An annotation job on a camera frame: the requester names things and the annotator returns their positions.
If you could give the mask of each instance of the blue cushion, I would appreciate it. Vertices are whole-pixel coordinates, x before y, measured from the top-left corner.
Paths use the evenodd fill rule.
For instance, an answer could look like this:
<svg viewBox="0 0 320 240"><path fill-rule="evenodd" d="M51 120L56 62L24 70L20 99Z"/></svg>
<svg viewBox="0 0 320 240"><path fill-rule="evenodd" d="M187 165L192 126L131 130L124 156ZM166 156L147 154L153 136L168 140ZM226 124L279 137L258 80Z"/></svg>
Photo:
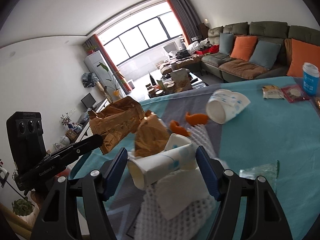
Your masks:
<svg viewBox="0 0 320 240"><path fill-rule="evenodd" d="M277 59L280 48L281 44L258 41L249 62L271 69Z"/></svg>
<svg viewBox="0 0 320 240"><path fill-rule="evenodd" d="M233 49L233 34L220 33L219 52L230 55Z"/></svg>

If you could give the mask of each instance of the ceiling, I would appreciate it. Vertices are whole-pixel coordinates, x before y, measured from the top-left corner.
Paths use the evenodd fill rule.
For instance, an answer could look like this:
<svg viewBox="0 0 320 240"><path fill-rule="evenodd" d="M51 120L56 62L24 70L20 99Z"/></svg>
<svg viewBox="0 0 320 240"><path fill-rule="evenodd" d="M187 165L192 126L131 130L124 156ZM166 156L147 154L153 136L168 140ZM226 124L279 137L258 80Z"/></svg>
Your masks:
<svg viewBox="0 0 320 240"><path fill-rule="evenodd" d="M86 36L108 18L143 0L20 0L0 31L0 47L28 39Z"/></svg>

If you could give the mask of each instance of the window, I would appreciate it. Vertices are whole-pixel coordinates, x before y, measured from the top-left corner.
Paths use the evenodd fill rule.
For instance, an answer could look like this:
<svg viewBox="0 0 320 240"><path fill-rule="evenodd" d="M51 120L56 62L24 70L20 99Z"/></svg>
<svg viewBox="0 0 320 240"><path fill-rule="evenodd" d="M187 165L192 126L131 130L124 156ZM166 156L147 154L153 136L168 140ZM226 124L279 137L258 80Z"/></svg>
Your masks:
<svg viewBox="0 0 320 240"><path fill-rule="evenodd" d="M99 35L112 61L126 60L182 34L167 2L140 11Z"/></svg>

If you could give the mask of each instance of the window frame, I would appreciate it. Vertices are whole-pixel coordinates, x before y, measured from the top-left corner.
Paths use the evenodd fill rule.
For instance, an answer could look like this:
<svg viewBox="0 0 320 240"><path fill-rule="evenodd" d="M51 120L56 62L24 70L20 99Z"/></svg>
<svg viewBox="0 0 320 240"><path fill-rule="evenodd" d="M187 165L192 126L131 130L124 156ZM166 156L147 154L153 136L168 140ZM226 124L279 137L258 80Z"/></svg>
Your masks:
<svg viewBox="0 0 320 240"><path fill-rule="evenodd" d="M138 25L135 25L134 27L130 28L129 30L126 30L125 32L123 32L123 33L119 34L118 36L114 37L112 40L110 40L110 41L108 41L107 43L105 43L105 44L103 45L103 47L104 47L104 46L106 46L108 43L112 42L113 40L115 40L115 39L119 38L119 40L120 40L120 42L121 42L122 46L124 47L125 51L127 52L128 56L129 56L129 58L128 58L128 59L124 60L123 62L121 62L121 63L119 63L119 64L117 65L117 66L119 66L119 65L121 65L121 64L123 64L123 63L125 63L125 62L127 62L128 60L130 60L130 59L134 58L135 56L137 56L137 55L139 55L139 54L141 54L141 53L143 53L143 52L145 52L145 51L147 51L147 50L149 50L149 49L152 49L152 48L154 48L154 47L156 47L156 46L158 46L158 45L161 45L162 43L165 43L165 42L167 42L167 41L171 41L171 40L174 40L174 39L176 39L176 38L180 37L182 34L180 34L180 35L178 35L178 36L175 36L175 37L171 38L171 37L170 37L170 35L169 35L169 33L168 33L168 31L167 31L167 29L165 28L165 26L164 26L164 24L163 24L162 20L161 20L161 18L160 18L162 15L165 15L165 14L168 14L168 13L171 13L171 12L172 12L172 11L165 12L165 13L160 14L160 15L158 15L158 16L152 17L152 18L150 18L150 19L148 19L148 20L146 20L146 21L144 21L144 22L142 22L142 23L139 23ZM139 28L139 26L140 26L141 24L144 24L144 23L146 23L146 22L148 22L148 21L151 21L151 20L153 20L153 19L156 19L156 18L158 18L158 20L159 20L159 22L160 22L160 24L161 24L161 26L162 26L162 28L163 28L163 30L164 30L164 32L165 32L165 34L167 35L167 38L168 38L168 39L167 39L167 40L165 40L165 41L161 41L160 43L157 43L157 44L155 44L155 45L153 45L153 46L149 46L149 44L148 44L148 42L147 42L146 38L144 37L144 35L143 35L143 33L142 33L141 29ZM145 49L145 50L143 50L143 51L141 51L141 52L139 52L139 53L137 53L137 54L135 54L135 55L133 55L132 57L130 57L130 55L129 55L129 53L128 53L127 49L125 48L125 46L123 45L123 43L122 43L122 41L121 41L121 39L120 39L120 36L121 36L122 34L124 34L124 33L128 32L128 31L131 31L131 30L132 30L132 29L134 29L134 28L138 28L138 29L139 29L139 31L140 31L140 33L141 33L141 35L142 35L143 39L145 40L145 42L146 42L146 44L147 44L147 46L148 46L148 48L147 48L147 49Z"/></svg>

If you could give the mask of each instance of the gray curtain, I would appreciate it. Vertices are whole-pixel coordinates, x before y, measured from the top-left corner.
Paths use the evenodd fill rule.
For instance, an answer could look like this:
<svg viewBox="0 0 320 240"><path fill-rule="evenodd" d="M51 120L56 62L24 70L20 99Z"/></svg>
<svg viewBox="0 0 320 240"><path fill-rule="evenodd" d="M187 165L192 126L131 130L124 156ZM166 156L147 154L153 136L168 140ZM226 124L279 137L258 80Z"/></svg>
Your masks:
<svg viewBox="0 0 320 240"><path fill-rule="evenodd" d="M198 25L201 22L197 13L188 0L169 0L169 4L173 7L173 12L184 28L185 35L193 42L191 38L201 35L198 30Z"/></svg>

